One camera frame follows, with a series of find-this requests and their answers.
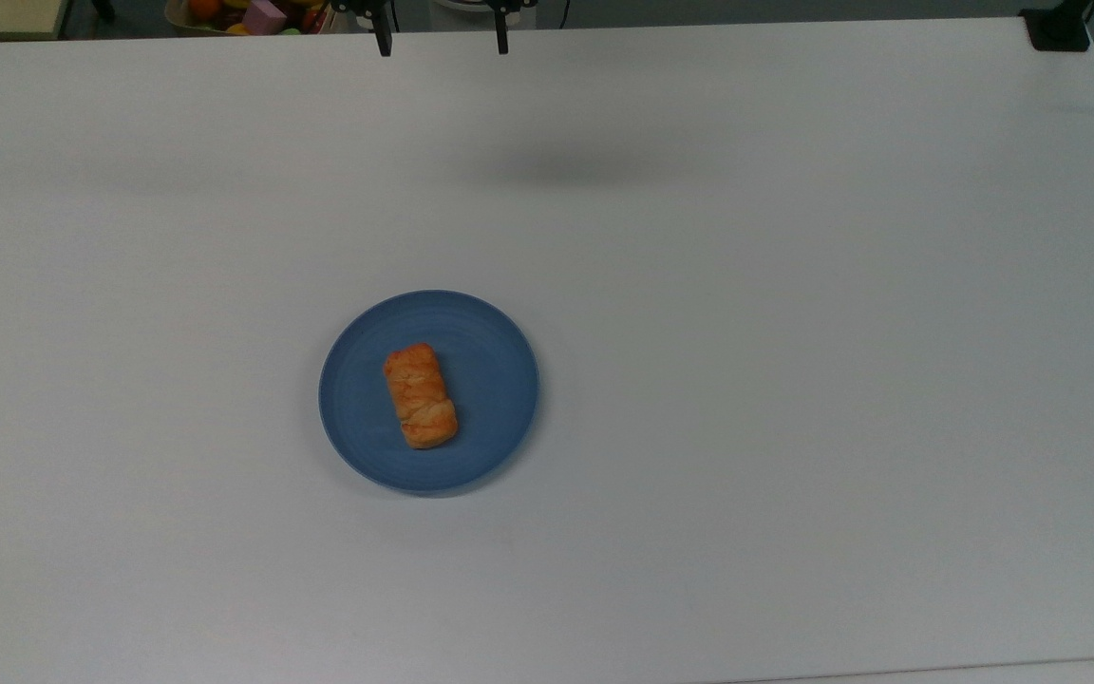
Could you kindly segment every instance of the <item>table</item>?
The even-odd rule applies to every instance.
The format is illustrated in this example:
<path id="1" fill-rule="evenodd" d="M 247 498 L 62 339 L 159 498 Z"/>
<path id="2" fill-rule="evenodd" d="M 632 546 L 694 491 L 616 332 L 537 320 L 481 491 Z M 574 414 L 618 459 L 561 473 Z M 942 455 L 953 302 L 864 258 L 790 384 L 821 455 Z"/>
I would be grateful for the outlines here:
<path id="1" fill-rule="evenodd" d="M 817 680 L 791 681 L 799 684 L 819 684 Z M 825 684 L 1082 684 L 1086 681 L 1094 683 L 1094 661 L 857 674 L 821 681 Z"/>
<path id="2" fill-rule="evenodd" d="M 0 681 L 1094 659 L 1094 51 L 1020 19 L 0 45 Z M 462 497 L 316 382 L 490 300 Z"/>
<path id="3" fill-rule="evenodd" d="M 53 39 L 69 0 L 0 0 L 0 39 Z"/>

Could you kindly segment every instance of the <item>black bracket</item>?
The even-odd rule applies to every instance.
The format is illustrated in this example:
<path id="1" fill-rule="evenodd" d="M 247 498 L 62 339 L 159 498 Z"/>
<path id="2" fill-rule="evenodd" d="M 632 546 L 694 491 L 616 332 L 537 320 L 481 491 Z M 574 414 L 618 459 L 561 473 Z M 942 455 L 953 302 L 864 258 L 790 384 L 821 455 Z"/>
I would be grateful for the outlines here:
<path id="1" fill-rule="evenodd" d="M 369 19 L 374 24 L 371 33 L 377 39 L 377 50 L 383 57 L 392 56 L 392 23 L 386 18 L 386 0 L 331 0 L 331 9 Z"/>
<path id="2" fill-rule="evenodd" d="M 1063 0 L 1052 10 L 1020 10 L 1028 26 L 1028 39 L 1041 53 L 1086 53 L 1083 12 L 1094 0 Z"/>
<path id="3" fill-rule="evenodd" d="M 484 0 L 492 9 L 496 18 L 496 51 L 509 54 L 509 14 L 516 14 L 522 8 L 534 8 L 538 0 Z"/>

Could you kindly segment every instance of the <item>orange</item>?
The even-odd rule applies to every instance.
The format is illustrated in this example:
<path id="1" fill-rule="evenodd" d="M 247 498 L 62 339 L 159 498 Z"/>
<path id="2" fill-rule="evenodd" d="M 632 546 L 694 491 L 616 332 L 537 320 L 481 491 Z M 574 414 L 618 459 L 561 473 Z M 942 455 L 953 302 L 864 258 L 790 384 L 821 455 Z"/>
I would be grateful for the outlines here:
<path id="1" fill-rule="evenodd" d="M 222 10 L 222 0 L 188 0 L 188 11 L 198 22 L 210 22 Z"/>

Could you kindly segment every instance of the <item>plate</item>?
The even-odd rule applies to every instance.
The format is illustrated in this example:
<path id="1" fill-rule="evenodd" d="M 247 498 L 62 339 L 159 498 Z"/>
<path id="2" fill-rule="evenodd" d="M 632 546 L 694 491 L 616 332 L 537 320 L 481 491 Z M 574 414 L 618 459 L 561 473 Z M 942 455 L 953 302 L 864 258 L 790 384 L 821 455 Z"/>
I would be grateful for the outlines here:
<path id="1" fill-rule="evenodd" d="M 429 343 L 458 433 L 431 450 L 412 450 L 386 390 L 392 351 Z M 353 471 L 409 494 L 458 489 L 513 455 L 534 420 L 538 364 L 522 331 L 500 309 L 461 291 L 409 291 L 357 316 L 323 364 L 323 429 Z"/>

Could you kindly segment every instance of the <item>pastry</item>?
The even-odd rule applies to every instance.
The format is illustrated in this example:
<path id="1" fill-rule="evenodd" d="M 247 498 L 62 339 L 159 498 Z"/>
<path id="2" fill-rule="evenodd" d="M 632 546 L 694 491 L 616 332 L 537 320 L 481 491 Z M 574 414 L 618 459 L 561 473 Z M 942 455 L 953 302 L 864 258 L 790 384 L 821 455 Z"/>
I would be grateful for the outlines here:
<path id="1" fill-rule="evenodd" d="M 458 432 L 455 404 L 446 395 L 433 347 L 418 341 L 393 351 L 383 363 L 383 375 L 408 447 L 428 450 Z"/>

